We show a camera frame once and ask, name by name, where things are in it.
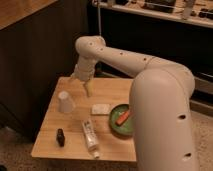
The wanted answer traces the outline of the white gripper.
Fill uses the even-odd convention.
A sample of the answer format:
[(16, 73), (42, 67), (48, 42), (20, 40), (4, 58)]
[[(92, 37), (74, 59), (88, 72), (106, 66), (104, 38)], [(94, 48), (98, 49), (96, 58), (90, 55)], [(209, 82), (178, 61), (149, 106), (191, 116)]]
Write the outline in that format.
[(92, 88), (93, 88), (93, 82), (90, 80), (94, 76), (95, 69), (83, 69), (78, 64), (75, 65), (74, 72), (70, 75), (71, 79), (78, 79), (80, 81), (85, 82), (83, 84), (86, 95), (88, 97), (92, 96)]

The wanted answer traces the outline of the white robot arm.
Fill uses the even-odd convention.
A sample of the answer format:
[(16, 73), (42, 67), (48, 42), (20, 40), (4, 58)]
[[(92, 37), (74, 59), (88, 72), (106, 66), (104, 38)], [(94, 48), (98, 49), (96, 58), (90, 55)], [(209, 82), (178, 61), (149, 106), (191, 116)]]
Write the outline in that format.
[(100, 36), (76, 40), (73, 76), (85, 83), (104, 62), (133, 78), (129, 104), (138, 171), (199, 171), (189, 100), (192, 72), (182, 64), (108, 47)]

